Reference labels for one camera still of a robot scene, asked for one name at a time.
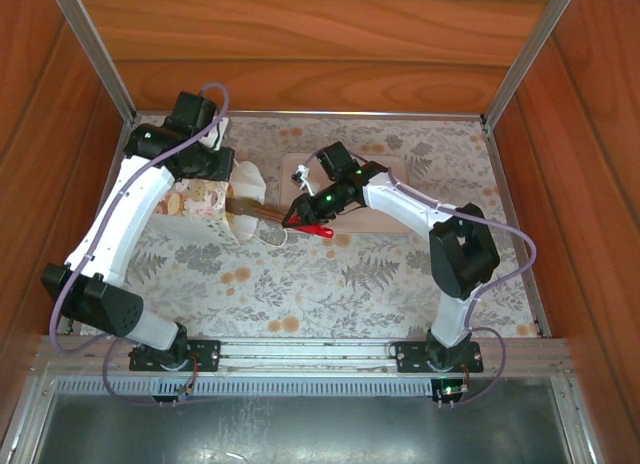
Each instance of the wire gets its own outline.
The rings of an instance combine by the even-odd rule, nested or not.
[[[504,373],[504,368],[507,365],[507,345],[504,342],[504,338],[500,335],[498,331],[496,331],[491,327],[486,327],[486,326],[474,327],[473,329],[471,329],[471,331],[472,332],[487,331],[494,334],[498,338],[498,341],[500,341],[500,347],[502,349],[502,359],[500,361],[500,367],[498,368],[498,372],[496,372],[496,375],[493,376],[493,379],[491,379],[491,382],[489,383],[489,385],[485,387],[482,391],[480,391],[478,394],[476,394],[475,396],[471,396],[469,399],[462,399],[458,401],[455,404],[455,407],[466,406],[467,404],[471,404],[472,402],[475,402],[482,397],[486,397],[487,394],[489,394],[491,390],[495,388],[495,385],[500,380],[500,377],[502,377],[502,374]]]
[[[187,147],[189,147],[189,146],[195,144],[196,142],[198,142],[201,138],[206,136],[214,127],[216,127],[220,121],[222,121],[222,118],[226,115],[227,110],[229,109],[229,91],[227,91],[227,88],[224,86],[224,84],[219,83],[219,82],[210,82],[210,83],[206,84],[200,90],[199,95],[203,95],[204,92],[206,92],[208,89],[211,89],[213,87],[220,89],[222,91],[222,93],[224,94],[224,104],[222,105],[222,109],[220,109],[220,111],[218,112],[218,115],[213,119],[213,121],[211,121],[211,123],[208,126],[206,126],[204,129],[202,129],[200,132],[198,132],[197,134],[193,135],[192,137],[190,137],[189,139],[184,141],[182,144],[179,144],[178,146],[168,150],[167,152],[163,152],[159,156],[157,156],[154,159],[152,159],[149,162],[147,162],[140,169],[138,169],[127,180],[127,182],[124,183],[124,185],[120,188],[120,191],[114,196],[113,200],[109,204],[109,207],[107,208],[107,211],[105,212],[104,217],[102,218],[102,221],[100,222],[100,225],[98,226],[98,230],[96,231],[96,234],[95,234],[93,240],[89,244],[89,247],[87,249],[86,255],[82,258],[82,260],[80,261],[78,266],[71,273],[71,276],[69,277],[69,279],[67,280],[65,285],[62,287],[62,290],[60,291],[60,294],[58,295],[58,299],[56,299],[56,303],[53,306],[53,311],[51,313],[51,319],[49,320],[49,339],[51,340],[51,345],[60,354],[69,355],[69,354],[75,354],[76,352],[80,352],[81,350],[86,349],[87,347],[89,347],[90,345],[95,343],[96,341],[102,339],[106,335],[106,334],[100,334],[98,336],[95,336],[94,338],[89,339],[87,342],[85,342],[84,344],[82,344],[82,345],[80,345],[80,346],[78,346],[78,347],[76,347],[74,349],[63,349],[60,346],[60,344],[58,343],[57,327],[58,327],[58,321],[60,319],[60,312],[62,310],[62,306],[64,305],[64,301],[66,300],[67,296],[69,295],[69,292],[71,291],[71,288],[73,287],[75,282],[78,280],[78,277],[82,273],[82,270],[89,263],[89,261],[91,261],[91,259],[93,259],[93,253],[95,252],[96,248],[98,247],[98,244],[100,243],[100,239],[102,239],[102,235],[104,234],[104,231],[107,228],[107,225],[109,224],[109,221],[111,220],[111,217],[113,216],[113,213],[115,212],[116,208],[118,207],[118,204],[120,203],[120,200],[123,197],[127,196],[127,191],[133,185],[133,183],[140,176],[142,176],[142,174],[144,174],[147,171],[147,169],[150,169],[150,168],[152,168],[154,166],[157,166],[158,164],[160,164],[161,162],[165,161],[169,157],[178,154],[179,152],[185,150]]]

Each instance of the gray metal surface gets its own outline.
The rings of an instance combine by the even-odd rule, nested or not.
[[[507,224],[520,229],[518,216],[516,215],[515,207],[513,207],[513,199],[511,198],[509,184],[507,183],[507,176],[504,173],[504,167],[502,166],[502,160],[500,159],[500,153],[498,152],[498,146],[493,135],[493,130],[488,126],[484,126],[484,128],[487,152],[489,153],[489,160],[491,161],[493,174],[496,176],[496,184],[498,185],[498,192],[500,193],[500,200],[502,201],[502,207],[504,208],[504,215],[507,218]],[[521,239],[513,239],[513,248],[516,251],[518,264],[522,266],[529,260],[527,247]],[[542,305],[542,299],[540,298],[540,292],[538,291],[538,284],[536,283],[532,269],[528,269],[522,274],[522,281],[524,282],[524,289],[527,293],[527,301],[531,307],[531,313],[538,323],[542,336],[552,337],[549,320],[547,319],[544,306]]]
[[[562,13],[569,5],[571,0],[550,0],[547,3],[542,15],[538,18],[533,31],[525,41],[522,49],[513,61],[505,76],[502,84],[498,88],[496,95],[493,97],[489,109],[487,110],[486,123],[493,129],[507,104],[515,94],[520,82],[524,79],[527,71],[535,61],[540,49],[547,41],[547,38],[556,27],[556,24]]]
[[[78,38],[84,52],[89,57],[91,64],[93,64],[120,115],[125,122],[132,122],[136,111],[133,100],[129,96],[129,92],[122,82],[120,74],[118,74],[113,60],[91,22],[84,5],[80,0],[56,0],[56,2]]]
[[[560,463],[567,455],[549,379],[512,379],[453,411],[426,398],[221,397],[146,409],[56,394],[36,462]]]
[[[118,394],[175,396],[184,377],[110,377]],[[58,395],[107,395],[102,376],[61,376],[55,385]],[[279,396],[279,397],[425,397],[431,396],[431,379],[423,377],[226,377],[199,379],[193,396]]]

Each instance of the floral tablecloth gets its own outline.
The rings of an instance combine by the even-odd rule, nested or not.
[[[505,220],[477,122],[241,117],[232,119],[225,145],[236,149],[238,160],[259,167],[266,202],[276,205],[282,156],[336,140],[364,154],[401,156],[412,186],[442,201],[473,202],[489,218]],[[216,186],[177,184],[158,211],[212,217]],[[188,226],[191,219],[181,220]],[[286,245],[274,248],[256,239],[242,245],[217,239],[215,226],[210,232],[207,239],[181,239],[147,228],[127,273],[129,290],[192,335],[424,337],[435,317],[439,290],[430,276],[429,246],[415,234],[326,240],[292,232]],[[510,236],[492,232],[500,276],[517,263]],[[258,235],[274,245],[284,238],[276,225],[263,222]],[[472,322],[504,336],[534,336],[522,281],[487,295]]]

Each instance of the enclosure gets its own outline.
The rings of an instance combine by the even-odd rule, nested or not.
[[[640,456],[629,355],[640,344],[639,0],[0,0],[0,9],[3,462]],[[209,81],[231,96],[223,145],[235,150],[235,181],[173,184],[123,288],[189,336],[220,340],[219,367],[198,376],[189,402],[199,405],[138,409],[107,396],[110,341],[70,357],[51,347],[40,275],[87,233],[131,131],[161,125],[181,91]],[[221,93],[207,96],[222,106]],[[329,224],[332,239],[259,219],[239,243],[229,226],[247,221],[220,215],[221,199],[242,197],[243,169],[260,184],[256,197],[285,211],[300,193],[292,170],[336,141],[535,241],[533,270],[484,295],[472,316],[506,342],[504,373],[485,398],[440,409],[434,386],[464,374],[406,374],[392,352],[397,341],[424,342],[436,318],[440,289],[416,232],[360,209]],[[310,179],[321,173],[317,165]],[[530,250],[491,232],[497,279]],[[79,322],[58,331],[67,347],[96,334]],[[492,334],[473,340],[484,371],[471,375],[469,396],[502,362]],[[130,350],[120,345],[107,366],[120,394],[148,403],[189,376],[129,371]]]

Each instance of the aluminum frame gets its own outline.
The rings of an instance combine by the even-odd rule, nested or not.
[[[502,84],[500,84],[498,91],[493,96],[493,100],[489,104],[485,117],[486,123],[491,128],[495,127],[498,123],[507,104],[509,104],[509,101],[516,93],[518,86],[535,61],[542,46],[547,42],[551,32],[556,27],[556,24],[570,2],[571,0],[549,0],[542,15],[538,18],[533,31],[529,34],[524,46],[520,49],[509,71],[507,71],[507,75],[504,77]]]
[[[496,178],[496,184],[498,185],[498,192],[500,194],[500,200],[502,201],[502,207],[504,208],[507,224],[516,229],[520,229],[518,215],[513,205],[513,198],[511,197],[511,191],[509,191],[507,176],[504,173],[504,167],[502,166],[502,160],[500,159],[500,153],[498,152],[498,145],[493,136],[493,131],[490,127],[483,127],[485,131],[485,144],[487,146],[487,152],[489,153],[493,174]],[[522,239],[514,238],[512,242],[518,265],[522,266],[529,260],[527,247]],[[549,320],[542,305],[542,298],[540,297],[540,291],[538,290],[533,269],[527,269],[527,271],[522,274],[522,281],[524,282],[525,292],[527,293],[529,307],[531,308],[534,320],[538,324],[542,337],[552,337],[551,326],[549,325]]]
[[[60,336],[63,347],[85,342],[84,336]],[[481,346],[485,372],[473,378],[495,375],[501,359],[499,342],[492,338],[476,339]],[[223,339],[219,371],[201,373],[200,382],[226,382],[238,379],[254,381],[274,379],[286,382],[299,378],[413,383],[442,377],[438,373],[398,374],[390,355],[394,339]],[[589,430],[590,421],[564,339],[510,338],[507,344],[507,366],[503,377],[550,378],[558,412],[567,441],[567,454],[574,462],[601,462],[597,442]],[[58,355],[43,336],[18,403],[14,418],[0,450],[0,464],[32,462],[43,434],[52,398],[60,383],[70,376],[95,378],[101,375],[104,355],[110,346],[105,339],[85,350],[82,355]],[[110,365],[110,376],[117,381],[165,378],[167,373],[133,373],[128,371],[131,344],[123,343]],[[186,378],[188,372],[172,373],[170,379]]]

